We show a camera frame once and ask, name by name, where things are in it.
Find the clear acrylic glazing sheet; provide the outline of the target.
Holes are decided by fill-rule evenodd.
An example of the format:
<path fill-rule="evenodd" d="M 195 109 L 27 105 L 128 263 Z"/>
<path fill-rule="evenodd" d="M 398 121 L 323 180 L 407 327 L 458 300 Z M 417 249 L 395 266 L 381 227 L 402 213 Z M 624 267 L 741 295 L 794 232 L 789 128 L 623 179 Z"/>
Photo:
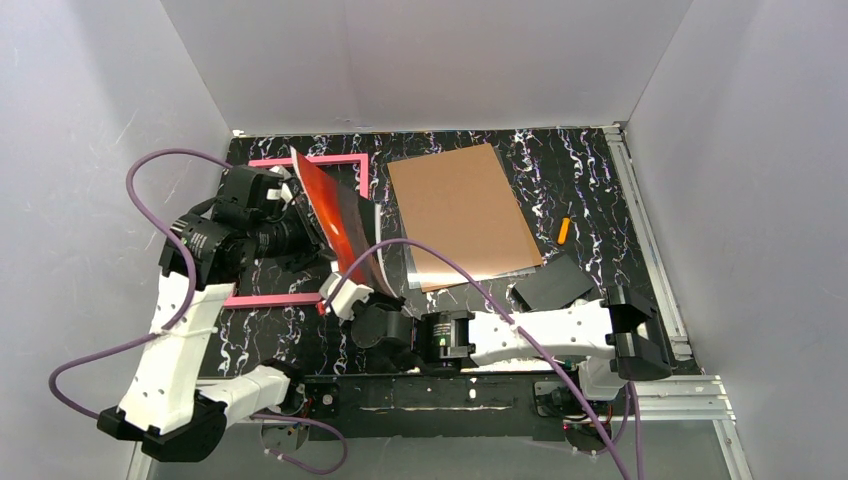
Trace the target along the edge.
<path fill-rule="evenodd" d="M 494 280 L 534 273 L 544 257 L 528 240 L 448 240 L 433 248 L 464 269 L 474 280 Z M 414 247 L 403 248 L 406 279 L 424 292 L 461 285 L 467 279 L 435 255 Z"/>

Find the brown fibreboard backing panel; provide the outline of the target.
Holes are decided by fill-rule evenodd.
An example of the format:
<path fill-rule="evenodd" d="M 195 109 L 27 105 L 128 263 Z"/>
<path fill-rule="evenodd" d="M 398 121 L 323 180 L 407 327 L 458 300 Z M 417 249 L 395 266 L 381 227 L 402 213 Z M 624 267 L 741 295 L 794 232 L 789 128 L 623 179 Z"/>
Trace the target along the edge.
<path fill-rule="evenodd" d="M 388 172 L 405 236 L 440 252 L 473 279 L 543 263 L 492 145 L 392 161 Z"/>

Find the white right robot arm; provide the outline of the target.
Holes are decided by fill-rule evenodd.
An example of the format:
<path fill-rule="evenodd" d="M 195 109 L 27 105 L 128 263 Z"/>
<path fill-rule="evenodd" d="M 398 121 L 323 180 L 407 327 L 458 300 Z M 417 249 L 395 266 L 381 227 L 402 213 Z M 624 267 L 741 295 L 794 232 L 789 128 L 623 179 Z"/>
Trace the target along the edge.
<path fill-rule="evenodd" d="M 567 309 L 516 313 L 441 311 L 419 318 L 400 298 L 332 273 L 320 288 L 322 304 L 349 324 L 361 349 L 377 355 L 386 371 L 417 369 L 437 377 L 457 375 L 514 359 L 574 357 L 575 384 L 591 401 L 609 401 L 628 381 L 672 374 L 664 327 L 654 307 L 624 287 L 600 300 Z"/>

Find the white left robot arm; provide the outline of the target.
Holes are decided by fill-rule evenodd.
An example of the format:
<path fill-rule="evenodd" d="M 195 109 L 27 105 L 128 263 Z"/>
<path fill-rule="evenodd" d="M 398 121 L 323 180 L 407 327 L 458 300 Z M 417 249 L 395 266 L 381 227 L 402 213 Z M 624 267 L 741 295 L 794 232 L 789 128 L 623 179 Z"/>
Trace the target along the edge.
<path fill-rule="evenodd" d="M 126 394 L 98 415 L 101 432 L 141 443 L 160 462 L 199 462 L 228 427 L 285 403 L 303 374 L 281 360 L 214 385 L 197 380 L 217 317 L 246 268 L 260 258 L 298 267 L 315 259 L 298 197 L 285 168 L 237 166 L 215 197 L 168 225 L 150 332 Z"/>

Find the red sunset photo print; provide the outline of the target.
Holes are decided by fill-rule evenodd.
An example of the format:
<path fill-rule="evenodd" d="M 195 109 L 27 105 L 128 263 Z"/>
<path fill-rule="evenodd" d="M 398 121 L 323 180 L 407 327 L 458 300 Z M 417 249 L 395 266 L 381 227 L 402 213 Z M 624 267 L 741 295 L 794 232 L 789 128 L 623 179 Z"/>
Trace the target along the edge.
<path fill-rule="evenodd" d="M 359 265 L 354 262 L 381 241 L 379 204 L 325 173 L 315 162 L 295 151 L 291 154 L 295 174 L 325 243 L 341 274 L 374 291 L 394 297 L 386 278 L 382 254 L 375 251 Z"/>

